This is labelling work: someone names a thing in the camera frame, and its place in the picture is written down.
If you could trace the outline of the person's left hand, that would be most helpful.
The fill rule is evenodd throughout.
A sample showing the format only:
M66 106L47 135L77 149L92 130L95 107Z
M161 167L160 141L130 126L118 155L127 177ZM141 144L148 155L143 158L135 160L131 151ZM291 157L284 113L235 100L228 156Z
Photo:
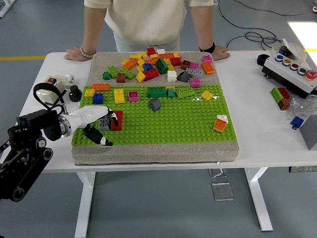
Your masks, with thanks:
M222 46L216 46L215 50L213 51L211 55L213 57L213 60L223 60L230 57L228 48L225 48Z

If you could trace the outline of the person's right hand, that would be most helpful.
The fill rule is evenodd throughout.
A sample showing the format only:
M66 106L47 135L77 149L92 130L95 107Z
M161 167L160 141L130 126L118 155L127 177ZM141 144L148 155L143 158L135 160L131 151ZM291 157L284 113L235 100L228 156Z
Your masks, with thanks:
M81 51L80 47L76 46L74 48L66 49L66 55L64 56L66 60L74 60L74 61L86 61L87 57L85 57Z

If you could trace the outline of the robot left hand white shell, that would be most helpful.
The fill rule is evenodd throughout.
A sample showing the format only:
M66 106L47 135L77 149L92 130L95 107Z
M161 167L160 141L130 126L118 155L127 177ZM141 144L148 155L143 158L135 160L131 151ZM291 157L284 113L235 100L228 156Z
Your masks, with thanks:
M62 136L67 137L74 133L78 128L84 129L84 135L93 141L95 144L103 146L112 146L113 143L106 139L101 132L91 126L91 123L104 117L110 116L115 125L118 125L118 119L116 113L107 106L83 106L74 112L65 115L64 118L60 117L60 127L63 124Z

